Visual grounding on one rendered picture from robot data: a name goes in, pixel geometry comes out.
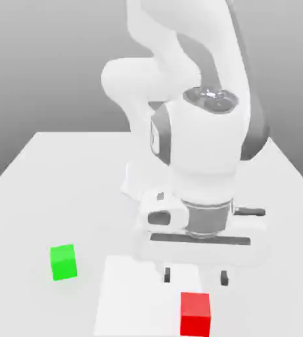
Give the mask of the small red cube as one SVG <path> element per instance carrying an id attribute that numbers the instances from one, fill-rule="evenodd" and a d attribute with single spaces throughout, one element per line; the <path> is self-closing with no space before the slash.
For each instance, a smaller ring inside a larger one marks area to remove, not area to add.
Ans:
<path id="1" fill-rule="evenodd" d="M 180 335 L 210 337 L 211 310 L 207 293 L 181 293 Z"/>

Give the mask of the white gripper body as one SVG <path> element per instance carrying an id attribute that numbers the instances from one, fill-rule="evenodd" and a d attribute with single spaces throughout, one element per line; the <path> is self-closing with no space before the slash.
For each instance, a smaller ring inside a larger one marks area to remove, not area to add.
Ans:
<path id="1" fill-rule="evenodd" d="M 133 244 L 135 256 L 144 261 L 254 267 L 266 259 L 266 224 L 262 220 L 233 220 L 226 230 L 207 239 L 152 233 L 137 225 Z"/>

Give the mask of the small green cube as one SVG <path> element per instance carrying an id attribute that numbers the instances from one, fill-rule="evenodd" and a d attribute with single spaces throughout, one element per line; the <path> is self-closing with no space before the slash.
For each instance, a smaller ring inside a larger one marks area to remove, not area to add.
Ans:
<path id="1" fill-rule="evenodd" d="M 77 277 L 78 270 L 73 244 L 51 247 L 50 261 L 54 281 Z"/>

